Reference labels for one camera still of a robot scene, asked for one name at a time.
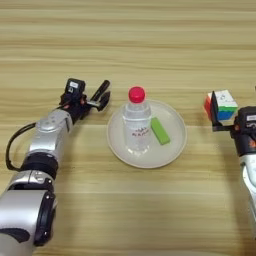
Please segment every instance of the black cable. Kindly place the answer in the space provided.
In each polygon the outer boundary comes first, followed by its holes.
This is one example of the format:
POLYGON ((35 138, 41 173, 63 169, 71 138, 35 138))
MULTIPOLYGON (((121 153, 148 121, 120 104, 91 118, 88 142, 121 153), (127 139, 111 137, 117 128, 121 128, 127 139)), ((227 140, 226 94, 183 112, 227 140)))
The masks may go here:
POLYGON ((6 166, 9 170, 13 170, 13 171, 20 171, 20 168, 17 168, 15 166, 12 165, 12 162, 10 160, 10 148, 11 148, 11 145, 13 143, 13 141, 18 137, 20 136, 22 133, 34 128, 36 126, 36 123, 31 123, 31 124, 28 124, 22 128, 20 128, 17 132, 15 132, 12 137, 10 138, 8 144, 7 144, 7 147, 6 147, 6 151, 5 151, 5 163, 6 163, 6 166))

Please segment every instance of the plastic water bottle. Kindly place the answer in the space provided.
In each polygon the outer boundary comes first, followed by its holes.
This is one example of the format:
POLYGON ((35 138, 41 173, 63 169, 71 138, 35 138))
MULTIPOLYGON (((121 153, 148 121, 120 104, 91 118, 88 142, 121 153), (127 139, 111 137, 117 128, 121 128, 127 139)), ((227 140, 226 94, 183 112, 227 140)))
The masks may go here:
POLYGON ((151 140, 151 109, 145 101, 145 91, 141 87, 132 87, 130 101, 124 106, 124 136, 130 152, 144 153, 151 140))

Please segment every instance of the table surface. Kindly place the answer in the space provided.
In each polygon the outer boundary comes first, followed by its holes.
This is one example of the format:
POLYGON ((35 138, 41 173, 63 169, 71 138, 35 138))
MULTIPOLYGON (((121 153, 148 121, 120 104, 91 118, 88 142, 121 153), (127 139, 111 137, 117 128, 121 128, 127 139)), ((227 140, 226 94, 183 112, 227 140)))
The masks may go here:
MULTIPOLYGON (((1 1, 1 192, 8 138, 58 104, 67 78, 86 80, 88 95, 112 84, 109 108, 71 135, 54 238, 35 255, 255 255, 234 143, 212 133, 202 107, 213 89, 255 104, 255 11, 253 0, 1 1), (136 169, 108 148, 107 122, 132 85, 186 123, 187 146, 168 166, 136 169)), ((32 134, 13 146, 15 164, 32 134)))

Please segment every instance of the white plate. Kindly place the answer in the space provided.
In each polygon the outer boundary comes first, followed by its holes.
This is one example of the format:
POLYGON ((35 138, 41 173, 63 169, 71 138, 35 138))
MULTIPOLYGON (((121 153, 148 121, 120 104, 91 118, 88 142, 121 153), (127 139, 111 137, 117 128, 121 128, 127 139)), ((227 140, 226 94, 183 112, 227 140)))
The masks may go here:
POLYGON ((122 110, 119 108, 110 118, 107 129, 108 144, 114 154, 125 163, 139 168, 157 168, 174 161, 184 149, 187 131, 181 116, 169 105, 148 100, 152 117, 157 117, 171 138, 171 143, 160 145, 155 134, 146 153, 135 155, 128 151, 124 140, 122 110))

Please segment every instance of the rubik's cube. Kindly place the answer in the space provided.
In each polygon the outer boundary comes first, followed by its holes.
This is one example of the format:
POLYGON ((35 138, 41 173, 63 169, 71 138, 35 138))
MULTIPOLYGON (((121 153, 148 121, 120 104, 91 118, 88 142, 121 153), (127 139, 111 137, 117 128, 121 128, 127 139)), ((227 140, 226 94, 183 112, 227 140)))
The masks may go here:
MULTIPOLYGON (((233 114, 236 112, 238 106, 237 103, 232 98, 228 90, 216 91, 215 92, 217 103, 218 103, 218 120, 229 120, 233 114)), ((204 103, 204 108, 211 120, 211 97, 212 93, 208 93, 207 98, 204 103)))

